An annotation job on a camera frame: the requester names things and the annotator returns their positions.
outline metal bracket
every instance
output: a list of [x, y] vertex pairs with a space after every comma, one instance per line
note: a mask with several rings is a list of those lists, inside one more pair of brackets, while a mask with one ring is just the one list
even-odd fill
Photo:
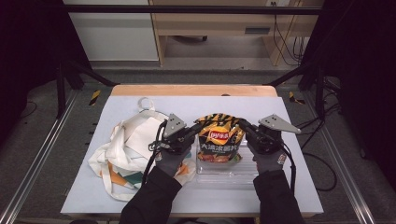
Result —
[[300, 129], [294, 127], [276, 114], [259, 120], [259, 123], [272, 130], [285, 131], [289, 133], [301, 133]]
[[175, 114], [170, 114], [169, 120], [166, 123], [165, 130], [163, 131], [163, 136], [169, 137], [172, 134], [177, 133], [186, 126], [187, 124], [182, 119], [180, 119]]

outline gloved hand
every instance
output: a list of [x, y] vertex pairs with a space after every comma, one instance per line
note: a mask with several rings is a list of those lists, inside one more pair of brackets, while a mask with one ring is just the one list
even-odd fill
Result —
[[186, 158], [187, 154], [191, 151], [191, 147], [187, 148], [182, 154], [176, 155], [171, 154], [166, 151], [166, 149], [161, 148], [161, 152], [157, 155], [155, 159], [156, 166], [168, 175], [174, 177], [178, 167]]
[[286, 159], [286, 154], [282, 149], [268, 155], [258, 153], [249, 143], [247, 143], [247, 147], [254, 155], [253, 160], [257, 163], [259, 174], [266, 171], [281, 170], [283, 168], [283, 162]]

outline table surface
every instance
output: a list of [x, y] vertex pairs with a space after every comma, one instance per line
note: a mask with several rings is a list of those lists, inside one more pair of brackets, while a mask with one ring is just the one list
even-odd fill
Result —
[[[116, 86], [106, 102], [87, 154], [61, 213], [73, 217], [118, 217], [120, 215], [126, 202], [116, 201], [107, 195], [102, 179], [91, 170], [88, 159], [99, 146], [109, 141], [111, 130], [118, 122], [130, 118], [138, 112], [137, 101], [143, 96], [148, 96], [154, 102], [157, 110], [165, 114], [175, 113], [188, 126], [191, 126], [194, 120], [212, 113], [230, 114], [242, 117], [252, 123], [269, 115], [277, 114], [290, 122], [283, 100], [276, 97], [276, 90], [273, 87], [247, 85]], [[296, 163], [295, 197], [303, 216], [311, 217], [314, 214], [323, 213], [295, 134], [283, 132], [282, 138], [289, 146]], [[290, 181], [289, 160], [285, 163], [284, 171]], [[198, 181], [199, 177], [196, 175], [179, 192], [173, 203], [171, 217], [259, 216], [260, 201], [251, 183], [241, 184], [238, 181], [233, 181], [233, 178], [239, 178], [237, 176], [228, 176], [227, 178], [230, 178], [227, 180], [228, 182], [206, 181], [202, 183]], [[130, 192], [130, 189], [118, 186], [115, 186], [114, 190], [120, 193]]]

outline wooden table edge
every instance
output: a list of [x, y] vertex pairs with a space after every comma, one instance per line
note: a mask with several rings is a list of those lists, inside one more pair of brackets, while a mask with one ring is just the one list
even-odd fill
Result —
[[262, 85], [117, 85], [112, 96], [191, 95], [191, 96], [273, 96], [276, 89]]

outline potato chip bag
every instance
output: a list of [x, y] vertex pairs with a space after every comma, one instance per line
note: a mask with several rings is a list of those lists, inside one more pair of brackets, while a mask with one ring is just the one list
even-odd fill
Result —
[[240, 161], [238, 148], [245, 132], [239, 128], [238, 121], [226, 114], [212, 114], [196, 120], [195, 123], [203, 126], [198, 133], [197, 158], [215, 163]]

